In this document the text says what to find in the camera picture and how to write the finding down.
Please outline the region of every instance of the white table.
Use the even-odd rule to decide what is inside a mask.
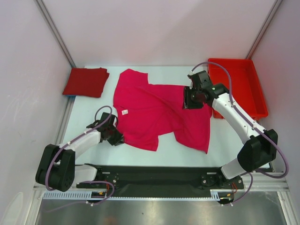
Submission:
[[[94,115],[103,105],[113,106],[113,94],[124,70],[131,68],[148,73],[149,83],[190,85],[187,74],[191,67],[105,67],[110,73],[100,98],[75,98],[68,122],[64,142],[70,141],[94,121]],[[156,152],[138,149],[127,144],[111,146],[103,142],[90,148],[77,160],[77,164],[92,163],[96,165],[130,165],[130,166],[186,166],[219,167],[237,157],[242,148],[241,140],[226,120],[211,118],[210,145],[208,154],[188,148],[176,142],[174,134],[159,137]]]

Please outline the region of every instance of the red plastic tray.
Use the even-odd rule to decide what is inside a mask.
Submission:
[[[232,95],[237,103],[255,120],[268,116],[268,110],[262,88],[252,60],[209,59],[225,67],[232,80]],[[229,88],[226,73],[215,65],[208,65],[210,78],[213,84],[223,83]],[[214,118],[223,117],[216,111]]]

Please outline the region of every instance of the folded red cloth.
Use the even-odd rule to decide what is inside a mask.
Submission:
[[[212,110],[184,110],[183,88],[148,84],[148,74],[128,69],[121,73],[113,97],[118,112],[118,130],[125,143],[156,151],[158,136],[174,132],[176,140],[207,153]]]
[[[107,69],[72,68],[63,95],[81,95],[99,98],[109,76]]]

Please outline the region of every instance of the pink t-shirt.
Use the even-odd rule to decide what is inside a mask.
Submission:
[[[174,132],[179,143],[207,153],[212,110],[207,105],[202,109],[182,109],[183,88],[149,84],[148,74],[131,69],[121,73],[113,106],[125,143],[156,151],[158,136]]]

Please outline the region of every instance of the metal frame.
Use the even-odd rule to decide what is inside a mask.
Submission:
[[[48,9],[46,8],[46,5],[44,4],[43,0],[34,0],[37,4],[37,7],[39,8],[43,18],[45,19],[45,22],[47,23],[49,29],[51,30],[51,32],[53,33],[55,39],[58,42],[58,45],[60,46],[61,50],[63,51],[63,53],[65,54],[69,64],[71,67],[75,68],[76,65],[69,53],[69,50],[65,44],[65,42],[63,41],[53,19],[51,18]],[[265,35],[267,29],[269,28],[272,20],[275,17],[275,14],[277,13],[277,11],[279,10],[280,6],[282,5],[283,0],[276,0],[274,5],[272,6],[272,9],[270,10],[266,20],[263,23],[262,28],[260,29],[257,37],[255,38],[255,41],[253,43],[253,45],[251,46],[246,59],[251,59],[253,57],[253,54],[255,53],[258,45],[260,44],[263,36]],[[64,111],[64,115],[61,121],[61,125],[60,125],[60,129],[56,138],[56,144],[61,143],[68,125],[68,120],[70,118],[71,112],[72,112],[72,108],[73,108],[73,104],[74,104],[75,98],[74,97],[69,97],[67,104],[66,104],[66,108]],[[298,216],[295,214],[294,211],[294,205],[292,203],[292,198],[291,198],[291,194],[289,192],[288,189],[288,185],[286,183],[285,179],[271,179],[269,177],[266,177],[260,173],[253,173],[252,174],[254,177],[254,182],[253,182],[253,186],[251,188],[251,192],[252,191],[277,191],[279,199],[280,199],[280,203],[287,221],[287,224],[291,224],[291,225],[295,225],[295,224],[299,224],[299,218]],[[249,176],[243,176],[243,182],[245,185],[245,188],[247,188],[250,184],[250,177]],[[94,189],[78,189],[76,187],[72,187],[70,189],[71,192],[78,192],[78,191],[95,191]],[[32,197],[32,202],[31,202],[31,206],[30,206],[30,210],[27,216],[27,220],[26,220],[26,225],[31,225],[34,224],[37,217],[38,217],[38,211],[42,202],[42,197],[45,193],[45,187],[39,184],[36,184],[33,188],[33,197]],[[129,198],[116,198],[116,200],[132,200]]]

